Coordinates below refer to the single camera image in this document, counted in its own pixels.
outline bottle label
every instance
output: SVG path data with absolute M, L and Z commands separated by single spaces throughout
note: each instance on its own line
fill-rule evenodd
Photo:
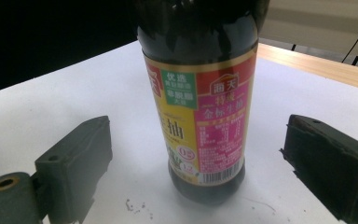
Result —
M 240 171 L 255 52 L 202 65 L 145 57 L 170 165 L 186 182 L 219 185 Z

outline soy sauce bottle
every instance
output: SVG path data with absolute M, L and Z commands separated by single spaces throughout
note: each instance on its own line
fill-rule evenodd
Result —
M 258 33 L 269 0 L 131 0 L 173 184 L 222 203 L 244 179 Z

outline white table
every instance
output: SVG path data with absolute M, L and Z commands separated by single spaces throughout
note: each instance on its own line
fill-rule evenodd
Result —
M 78 124 L 108 115 L 113 160 L 85 224 L 339 223 L 278 151 L 291 114 L 358 140 L 358 88 L 259 58 L 245 180 L 222 205 L 192 203 L 169 177 L 141 46 L 134 42 L 1 90 L 0 175 L 33 174 L 34 161 Z

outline dark liquid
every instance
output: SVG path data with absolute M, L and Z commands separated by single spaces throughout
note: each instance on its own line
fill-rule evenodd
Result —
M 144 54 L 172 64 L 217 63 L 236 58 L 257 44 L 269 0 L 132 0 L 131 17 Z M 201 187 L 185 182 L 170 167 L 173 184 L 198 203 L 222 203 L 244 179 Z

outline bottle base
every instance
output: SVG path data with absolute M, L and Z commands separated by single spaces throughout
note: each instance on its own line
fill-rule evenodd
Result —
M 240 172 L 228 182 L 212 187 L 196 186 L 185 182 L 179 177 L 168 164 L 173 184 L 179 192 L 189 200 L 196 203 L 220 204 L 232 196 L 240 187 L 245 177 L 245 165 Z

